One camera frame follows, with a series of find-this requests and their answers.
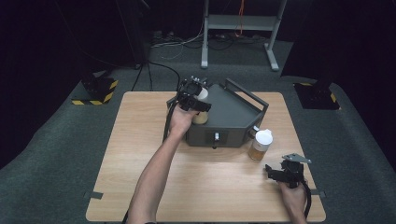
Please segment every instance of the metal stand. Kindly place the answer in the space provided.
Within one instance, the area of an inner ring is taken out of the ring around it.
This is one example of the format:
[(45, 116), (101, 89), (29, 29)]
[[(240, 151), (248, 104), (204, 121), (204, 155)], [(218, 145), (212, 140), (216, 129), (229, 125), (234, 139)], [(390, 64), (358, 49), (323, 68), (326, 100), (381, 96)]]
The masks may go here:
[[(287, 0), (281, 0), (279, 10), (276, 16), (244, 16), (244, 30), (258, 30), (271, 31), (270, 42), (265, 44), (265, 51), (273, 71), (278, 71), (275, 55), (273, 53), (273, 46), (276, 40), (277, 30), (282, 21), (283, 11), (285, 10)], [(202, 60), (201, 67), (208, 67), (208, 47), (207, 34), (209, 29), (225, 29), (235, 30), (240, 29), (239, 16), (233, 15), (209, 15), (209, 0), (205, 0), (205, 20), (204, 20), (204, 43), (202, 45)]]

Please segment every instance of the small bottle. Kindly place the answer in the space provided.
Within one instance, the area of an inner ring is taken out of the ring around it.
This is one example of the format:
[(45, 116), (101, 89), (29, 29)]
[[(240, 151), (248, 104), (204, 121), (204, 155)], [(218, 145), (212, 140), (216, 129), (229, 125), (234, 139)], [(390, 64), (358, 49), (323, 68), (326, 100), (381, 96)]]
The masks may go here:
[[(207, 103), (207, 95), (208, 95), (207, 89), (202, 88), (201, 92), (197, 96), (197, 100)], [(199, 114), (195, 115), (192, 118), (192, 123), (205, 124), (208, 119), (209, 119), (209, 116), (207, 115), (207, 112), (204, 111), (204, 112), (200, 112)]]
[(254, 161), (262, 160), (273, 140), (270, 130), (258, 131), (247, 154)]

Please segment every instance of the tabletop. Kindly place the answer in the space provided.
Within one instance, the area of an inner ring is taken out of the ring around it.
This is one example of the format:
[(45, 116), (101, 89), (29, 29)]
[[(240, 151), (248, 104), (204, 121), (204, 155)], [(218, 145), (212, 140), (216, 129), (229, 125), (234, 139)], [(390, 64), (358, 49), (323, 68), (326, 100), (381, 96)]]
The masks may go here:
[[(240, 148), (217, 149), (189, 147), (182, 141), (172, 163), (157, 221), (290, 220), (277, 183), (266, 178), (263, 168), (268, 164), (280, 170), (283, 155), (298, 153), (304, 156), (304, 153), (282, 94), (253, 93), (269, 104), (260, 128), (271, 130), (274, 137), (263, 160), (253, 161), (248, 156), (251, 141)], [(141, 172), (162, 143), (166, 101), (174, 96), (171, 91), (124, 94), (93, 189), (103, 193), (103, 197), (91, 198), (86, 213), (89, 221), (122, 220)], [(309, 187), (315, 189), (307, 164), (304, 176)], [(320, 222), (325, 218), (319, 196), (313, 195), (308, 221)]]

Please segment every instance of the metal handle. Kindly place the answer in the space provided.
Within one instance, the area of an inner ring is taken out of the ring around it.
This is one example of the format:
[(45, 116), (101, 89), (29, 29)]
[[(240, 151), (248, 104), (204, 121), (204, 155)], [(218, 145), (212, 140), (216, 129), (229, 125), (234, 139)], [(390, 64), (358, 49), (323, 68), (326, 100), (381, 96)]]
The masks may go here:
[(264, 112), (264, 113), (266, 112), (266, 110), (267, 110), (269, 105), (264, 100), (260, 99), (258, 96), (256, 96), (255, 94), (251, 93), (247, 89), (243, 88), (242, 86), (240, 86), (236, 82), (232, 81), (231, 79), (226, 78), (225, 79), (225, 88), (227, 88), (229, 85), (233, 85), (236, 89), (238, 89), (239, 91), (243, 92), (248, 97), (250, 97), (253, 100), (255, 100), (257, 103), (261, 104), (263, 106), (262, 112)]

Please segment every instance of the wire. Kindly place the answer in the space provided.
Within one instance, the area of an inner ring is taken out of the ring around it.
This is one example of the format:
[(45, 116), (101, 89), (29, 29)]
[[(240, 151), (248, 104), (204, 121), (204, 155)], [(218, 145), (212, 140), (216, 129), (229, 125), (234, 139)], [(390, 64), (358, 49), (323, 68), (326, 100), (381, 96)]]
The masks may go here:
[(240, 21), (241, 28), (239, 31), (239, 35), (235, 32), (236, 37), (239, 37), (240, 35), (242, 35), (242, 32), (243, 32), (244, 10), (245, 10), (245, 0), (241, 0), (241, 7), (239, 8), (239, 21)]
[(180, 74), (179, 74), (175, 69), (173, 69), (173, 68), (171, 68), (171, 67), (168, 67), (168, 66), (166, 66), (166, 65), (160, 64), (160, 63), (153, 63), (153, 62), (150, 62), (150, 61), (148, 61), (148, 62), (151, 63), (151, 64), (155, 64), (155, 65), (157, 65), (157, 66), (165, 67), (165, 68), (167, 68), (167, 69), (173, 71), (173, 72), (177, 75), (177, 86), (176, 86), (176, 91), (178, 91), (178, 85), (180, 85)]
[(306, 181), (303, 179), (301, 181), (303, 183), (303, 186), (305, 187), (305, 192), (306, 192), (306, 207), (304, 211), (305, 218), (308, 217), (309, 210), (311, 209), (311, 203), (312, 203), (312, 194), (311, 194), (311, 189), (308, 187), (306, 184)]
[(197, 38), (199, 38), (200, 36), (203, 35), (203, 34), (202, 34), (202, 31), (203, 31), (203, 29), (204, 29), (204, 24), (205, 24), (205, 6), (204, 6), (204, 14), (203, 14), (203, 17), (202, 17), (201, 28), (200, 28), (200, 30), (199, 30), (199, 32), (198, 32), (198, 35), (197, 35), (196, 37), (193, 37), (193, 38), (191, 38), (191, 39), (189, 39), (189, 40), (187, 40), (187, 41), (156, 44), (156, 45), (153, 45), (152, 48), (158, 48), (158, 47), (163, 47), (163, 46), (179, 46), (179, 45), (185, 45), (185, 44), (187, 44), (187, 43), (190, 43), (190, 42), (196, 40)]
[(168, 115), (166, 116), (165, 127), (163, 128), (163, 142), (168, 137), (169, 127), (170, 127), (170, 124), (171, 124), (172, 115), (173, 115), (173, 112), (174, 112), (175, 107), (177, 105), (176, 100), (177, 100), (177, 97), (175, 97), (175, 100), (170, 105), (169, 111), (168, 111)]
[(166, 59), (166, 60), (172, 60), (172, 59), (175, 59), (175, 58), (177, 58), (178, 56), (180, 56), (181, 55), (181, 53), (183, 52), (183, 49), (184, 49), (184, 45), (181, 45), (181, 50), (180, 50), (180, 52), (177, 54), (177, 55), (175, 55), (175, 56), (173, 56), (173, 57), (170, 57), (170, 58), (166, 58), (166, 57), (161, 57), (162, 59)]
[(193, 47), (193, 46), (188, 46), (187, 44), (184, 44), (183, 46), (188, 48), (188, 49), (200, 49), (202, 47), (202, 41), (192, 41), (191, 43), (198, 43), (198, 46)]
[(148, 63), (148, 77), (149, 77), (149, 90), (153, 91), (153, 89), (152, 89), (151, 71), (149, 70), (149, 63)]
[(227, 48), (229, 48), (230, 46), (233, 45), (233, 39), (230, 38), (230, 39), (228, 39), (228, 40), (231, 40), (231, 43), (230, 43), (228, 46), (226, 46), (226, 47), (224, 47), (224, 48), (222, 48), (222, 49), (216, 49), (216, 48), (213, 48), (213, 47), (210, 46), (210, 45), (208, 45), (208, 47), (209, 47), (210, 49), (213, 49), (213, 50), (224, 50), (224, 49), (227, 49)]
[(100, 62), (100, 63), (105, 63), (107, 65), (111, 65), (114, 67), (118, 67), (118, 68), (133, 68), (133, 67), (129, 67), (129, 66), (122, 66), (122, 65), (118, 65), (118, 64), (114, 64), (114, 63), (109, 63), (106, 62), (102, 59), (98, 59), (97, 57), (91, 55), (90, 53), (88, 53), (85, 49), (82, 48), (82, 46), (78, 43), (78, 40), (76, 38), (76, 36), (73, 34), (72, 29), (70, 28), (69, 23), (67, 22), (66, 18), (64, 17), (64, 14), (62, 13), (61, 7), (58, 4), (58, 1), (54, 1), (56, 7), (58, 8), (59, 13), (61, 14), (62, 20), (64, 21), (64, 25), (66, 26), (67, 31), (69, 32), (69, 34), (72, 36), (73, 41), (76, 43), (76, 46), (78, 47), (78, 49), (85, 55), (89, 56), (90, 58)]
[(131, 91), (134, 91), (134, 86), (136, 85), (137, 80), (139, 80), (139, 77), (140, 77), (140, 74), (142, 73), (143, 67), (144, 67), (144, 65), (142, 64), (142, 65), (140, 66), (140, 71), (139, 71), (139, 73), (137, 74), (137, 78), (136, 78), (136, 80), (134, 81), (134, 85), (132, 86)]

